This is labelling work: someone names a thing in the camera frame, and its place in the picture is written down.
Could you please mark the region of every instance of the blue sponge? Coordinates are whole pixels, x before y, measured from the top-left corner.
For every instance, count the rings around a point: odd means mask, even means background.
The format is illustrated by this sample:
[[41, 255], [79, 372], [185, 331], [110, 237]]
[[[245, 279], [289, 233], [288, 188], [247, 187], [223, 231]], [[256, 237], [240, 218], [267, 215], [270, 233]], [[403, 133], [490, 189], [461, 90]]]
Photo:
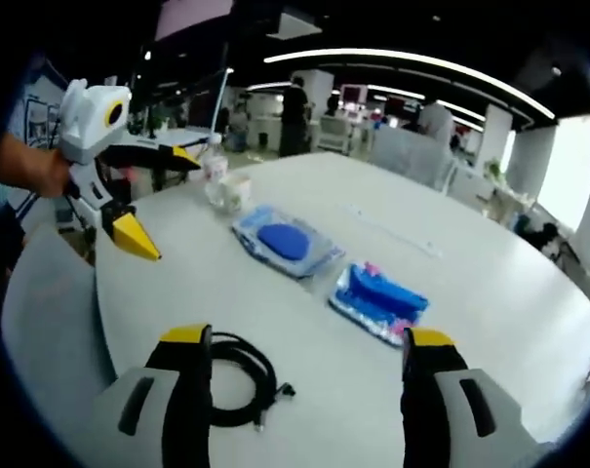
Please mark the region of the blue sponge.
[[303, 260], [310, 245], [307, 235], [290, 224], [266, 224], [256, 235], [271, 251], [290, 261]]

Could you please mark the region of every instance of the packaged blue sponge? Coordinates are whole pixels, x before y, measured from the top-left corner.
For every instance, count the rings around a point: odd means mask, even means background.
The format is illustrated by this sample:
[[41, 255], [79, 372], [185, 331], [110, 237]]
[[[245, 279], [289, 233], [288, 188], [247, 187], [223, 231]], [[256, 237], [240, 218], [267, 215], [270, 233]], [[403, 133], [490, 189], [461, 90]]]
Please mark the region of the packaged blue sponge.
[[370, 263], [351, 263], [329, 298], [341, 315], [394, 347], [403, 345], [405, 328], [413, 327], [429, 301], [388, 280]]
[[269, 205], [238, 218], [232, 230], [251, 256], [297, 279], [314, 276], [344, 255], [305, 221]]

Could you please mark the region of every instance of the table surface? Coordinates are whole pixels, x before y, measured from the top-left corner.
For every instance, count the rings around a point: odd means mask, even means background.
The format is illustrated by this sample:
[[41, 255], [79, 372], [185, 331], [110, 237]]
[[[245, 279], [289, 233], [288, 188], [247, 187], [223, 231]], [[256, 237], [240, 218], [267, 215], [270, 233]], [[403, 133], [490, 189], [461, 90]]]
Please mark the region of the table surface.
[[[350, 258], [424, 294], [431, 305], [421, 324], [450, 335], [471, 368], [518, 401], [538, 440], [570, 424], [590, 369], [590, 302], [529, 244], [439, 193], [343, 156], [311, 154], [243, 172], [256, 203], [304, 217]], [[250, 258], [190, 184], [137, 206], [162, 260], [135, 258], [98, 236], [99, 306], [118, 373], [143, 366], [168, 329], [208, 322], [256, 345], [297, 391], [271, 409], [261, 435], [251, 425], [213, 428], [213, 466], [401, 466], [401, 351]], [[349, 206], [384, 228], [363, 223]], [[212, 388], [222, 408], [242, 406], [253, 392], [239, 370], [222, 366]]]

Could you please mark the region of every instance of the coiled cable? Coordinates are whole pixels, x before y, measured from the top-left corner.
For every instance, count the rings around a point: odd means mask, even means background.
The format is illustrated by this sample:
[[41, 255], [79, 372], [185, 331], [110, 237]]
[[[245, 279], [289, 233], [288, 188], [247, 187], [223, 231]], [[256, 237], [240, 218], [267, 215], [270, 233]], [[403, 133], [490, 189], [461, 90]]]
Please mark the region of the coiled cable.
[[256, 393], [248, 405], [239, 409], [219, 409], [213, 407], [211, 423], [217, 427], [238, 427], [252, 422], [256, 430], [264, 428], [266, 412], [281, 397], [293, 397], [295, 390], [290, 383], [277, 388], [277, 376], [270, 361], [249, 341], [226, 332], [214, 332], [211, 350], [213, 360], [235, 363], [256, 385]]

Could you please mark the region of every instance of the black ceiling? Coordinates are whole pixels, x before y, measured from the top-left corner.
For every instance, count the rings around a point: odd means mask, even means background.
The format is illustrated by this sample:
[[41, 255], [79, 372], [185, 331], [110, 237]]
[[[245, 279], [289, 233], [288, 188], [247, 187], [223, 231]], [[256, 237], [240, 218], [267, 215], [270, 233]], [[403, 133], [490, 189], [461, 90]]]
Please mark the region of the black ceiling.
[[[72, 62], [71, 58], [66, 59], [67, 51], [74, 56], [83, 50], [90, 51], [83, 54], [78, 65], [74, 61], [73, 68], [66, 67], [72, 70], [70, 75], [73, 70], [84, 74], [87, 68], [92, 74], [102, 76], [113, 73], [128, 76], [133, 71], [141, 74], [146, 89], [172, 81], [180, 82], [183, 87], [196, 81], [198, 76], [214, 71], [220, 61], [221, 41], [229, 40], [227, 63], [221, 65], [236, 70], [230, 76], [234, 86], [283, 81], [294, 71], [321, 68], [334, 74], [337, 85], [377, 84], [435, 94], [440, 99], [485, 114], [490, 102], [487, 97], [413, 74], [415, 71], [452, 80], [501, 99], [529, 116], [536, 125], [551, 123], [532, 107], [492, 85], [423, 63], [347, 56], [263, 63], [266, 57], [288, 52], [373, 48], [422, 54], [482, 71], [530, 94], [559, 118], [590, 111], [590, 90], [580, 71], [580, 65], [590, 58], [590, 10], [567, 7], [564, 11], [554, 8], [539, 11], [531, 7], [530, 11], [525, 11], [509, 5], [505, 8], [419, 8], [389, 1], [376, 1], [366, 8], [363, 2], [289, 0], [286, 2], [289, 6], [311, 16], [323, 32], [280, 41], [265, 36], [262, 28], [266, 27], [266, 21], [245, 18], [234, 23], [226, 19], [204, 24], [201, 34], [195, 28], [194, 32], [183, 31], [160, 44], [150, 44], [160, 2], [140, 3], [144, 4], [142, 13], [130, 23], [126, 21], [107, 46], [89, 39], [87, 29], [82, 35], [74, 34], [79, 40], [67, 41], [57, 54], [59, 60]], [[268, 3], [274, 9], [278, 2]], [[244, 37], [236, 33], [241, 27], [246, 30]], [[149, 62], [142, 60], [145, 48], [154, 51]], [[553, 65], [562, 69], [561, 76], [552, 74]], [[520, 114], [514, 115], [516, 127], [528, 122]]]

